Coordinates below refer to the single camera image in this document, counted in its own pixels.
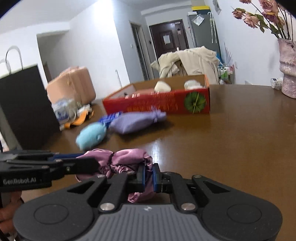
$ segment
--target flower vase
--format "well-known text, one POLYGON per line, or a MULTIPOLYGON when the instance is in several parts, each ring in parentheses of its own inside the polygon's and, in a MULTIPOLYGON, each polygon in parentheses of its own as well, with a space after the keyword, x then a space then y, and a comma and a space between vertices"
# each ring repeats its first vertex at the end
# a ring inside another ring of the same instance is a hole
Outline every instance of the flower vase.
POLYGON ((282 92, 296 99, 296 46, 287 39, 278 39, 280 71, 284 74, 282 92))

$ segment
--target pink satin scrunchie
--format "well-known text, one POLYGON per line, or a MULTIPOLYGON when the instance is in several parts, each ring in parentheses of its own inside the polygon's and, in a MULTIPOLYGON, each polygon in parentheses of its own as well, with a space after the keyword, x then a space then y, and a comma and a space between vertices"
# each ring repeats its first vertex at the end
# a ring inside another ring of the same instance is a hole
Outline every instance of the pink satin scrunchie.
MULTIPOLYGON (((146 151, 142 149, 126 149, 115 152, 94 149, 86 152, 84 155, 77 158, 93 157, 95 158, 100 167, 97 174, 104 174, 107 178, 111 178, 115 173, 122 173, 127 171, 137 171, 140 163, 146 164, 146 180, 145 180, 145 191, 143 193, 132 193, 128 196, 129 202, 144 201, 154 196, 153 181, 152 181, 152 157, 149 156, 146 151)), ((78 181, 91 178, 91 175, 76 175, 78 181)))

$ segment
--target red cardboard box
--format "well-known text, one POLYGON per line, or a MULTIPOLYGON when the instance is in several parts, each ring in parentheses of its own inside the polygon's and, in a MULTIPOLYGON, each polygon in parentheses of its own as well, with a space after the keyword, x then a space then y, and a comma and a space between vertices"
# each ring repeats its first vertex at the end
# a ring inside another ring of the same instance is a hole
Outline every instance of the red cardboard box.
POLYGON ((167 114, 209 113, 210 89, 205 75, 176 76, 149 80, 130 84, 109 95, 103 99, 103 105, 109 115, 119 111, 151 111, 151 107, 155 107, 167 114), (153 89, 159 80, 166 82, 172 88, 172 91, 151 95, 140 94, 138 97, 126 98, 126 95, 131 96, 136 91, 153 89), (196 80, 205 88, 185 90, 184 83, 188 80, 196 80))

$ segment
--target ceiling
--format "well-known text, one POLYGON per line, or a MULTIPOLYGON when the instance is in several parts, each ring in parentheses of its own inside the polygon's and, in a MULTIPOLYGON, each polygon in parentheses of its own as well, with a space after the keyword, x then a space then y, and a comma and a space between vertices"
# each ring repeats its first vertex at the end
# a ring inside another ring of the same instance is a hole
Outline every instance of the ceiling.
MULTIPOLYGON (((98 0, 22 0, 0 20, 0 34, 35 24, 70 21, 98 0)), ((184 0, 120 0, 145 10, 184 0)))

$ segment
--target finger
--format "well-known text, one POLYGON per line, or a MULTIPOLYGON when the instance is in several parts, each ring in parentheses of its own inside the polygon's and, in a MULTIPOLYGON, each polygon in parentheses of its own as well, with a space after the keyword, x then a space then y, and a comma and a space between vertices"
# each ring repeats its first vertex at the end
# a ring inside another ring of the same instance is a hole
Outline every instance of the finger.
POLYGON ((12 192, 11 197, 10 197, 10 201, 12 203, 17 203, 18 200, 20 200, 21 195, 22 195, 22 192, 12 192))
POLYGON ((9 203, 6 207, 0 209, 0 221, 13 218, 15 211, 22 205, 21 200, 16 203, 9 203))
POLYGON ((4 234, 14 233, 15 228, 13 226, 12 219, 6 220, 6 221, 0 223, 0 229, 1 229, 2 233, 4 233, 4 234))

